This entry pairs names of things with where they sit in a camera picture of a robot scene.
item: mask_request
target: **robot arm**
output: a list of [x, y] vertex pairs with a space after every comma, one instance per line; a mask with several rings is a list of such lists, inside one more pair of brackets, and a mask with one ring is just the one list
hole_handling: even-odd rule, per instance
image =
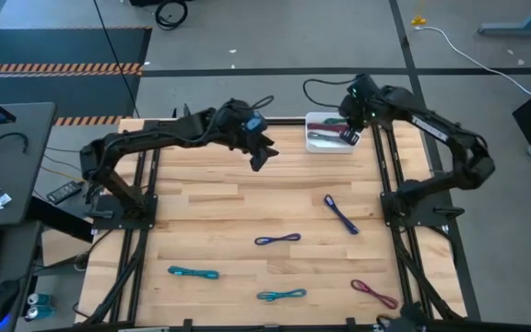
[[114, 171], [121, 157], [155, 148], [199, 148], [217, 143], [250, 153], [251, 167], [257, 172], [269, 157], [278, 154], [270, 148], [274, 141], [263, 135], [266, 129], [266, 120], [255, 107], [230, 100], [218, 110], [188, 114], [164, 126], [96, 139], [80, 151], [81, 170], [84, 179], [103, 185], [120, 200], [125, 219], [143, 219], [147, 209], [141, 189], [127, 184]]
[[453, 169], [424, 181], [407, 180], [394, 195], [393, 211], [406, 217], [421, 199], [452, 188], [479, 188], [493, 172], [495, 165], [487, 143], [478, 134], [453, 124], [434, 111], [418, 107], [413, 94], [400, 87], [379, 89], [370, 76], [359, 76], [348, 88], [339, 109], [348, 119], [348, 138], [370, 125], [381, 125], [392, 130], [394, 120], [407, 121], [430, 134], [452, 152]]

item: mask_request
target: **white paper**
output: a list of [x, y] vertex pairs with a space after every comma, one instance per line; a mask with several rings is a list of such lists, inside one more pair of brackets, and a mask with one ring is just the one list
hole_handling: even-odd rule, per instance
[[11, 202], [11, 197], [8, 194], [3, 194], [0, 197], [0, 209], [4, 208], [4, 205]]

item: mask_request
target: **white container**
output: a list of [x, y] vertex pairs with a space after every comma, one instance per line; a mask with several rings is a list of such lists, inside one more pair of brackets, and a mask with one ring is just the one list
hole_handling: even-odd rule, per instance
[[[310, 153], [352, 153], [354, 151], [354, 148], [356, 146], [351, 146], [349, 144], [340, 144], [336, 142], [327, 142], [324, 140], [319, 139], [309, 139], [307, 137], [307, 134], [309, 130], [307, 129], [308, 124], [322, 124], [325, 119], [334, 118], [334, 119], [343, 119], [341, 115], [338, 113], [317, 113], [317, 112], [311, 112], [307, 113], [306, 117], [304, 118], [305, 126], [304, 126], [304, 139], [306, 140], [306, 150]], [[317, 133], [329, 135], [329, 136], [337, 136], [339, 137], [339, 133], [331, 133], [329, 131], [321, 131], [321, 130], [312, 130]]]

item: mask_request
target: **red cable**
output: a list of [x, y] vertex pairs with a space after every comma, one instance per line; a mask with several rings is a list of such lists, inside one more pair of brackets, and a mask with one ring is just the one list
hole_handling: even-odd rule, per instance
[[394, 298], [386, 295], [382, 295], [372, 290], [370, 286], [366, 285], [363, 281], [353, 279], [351, 281], [351, 288], [356, 291], [361, 291], [370, 294], [371, 296], [382, 302], [388, 309], [394, 310], [398, 308], [398, 301]]
[[343, 131], [346, 131], [348, 129], [347, 124], [307, 124], [307, 129], [312, 130], [327, 130], [332, 131], [336, 133], [341, 133]]

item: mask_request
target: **orange striped tape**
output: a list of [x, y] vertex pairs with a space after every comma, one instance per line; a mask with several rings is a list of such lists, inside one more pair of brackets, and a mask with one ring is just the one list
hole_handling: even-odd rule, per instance
[[[124, 71], [125, 75], [142, 76], [142, 71]], [[26, 73], [26, 74], [0, 74], [0, 78], [5, 77], [76, 77], [76, 76], [96, 76], [96, 75], [120, 75], [120, 72], [82, 72], [82, 73]]]
[[75, 116], [59, 117], [54, 125], [118, 125], [122, 119], [132, 119], [132, 116]]
[[142, 65], [137, 63], [120, 64], [0, 64], [0, 73], [103, 73], [111, 72], [120, 74], [120, 68], [126, 74], [142, 70]]

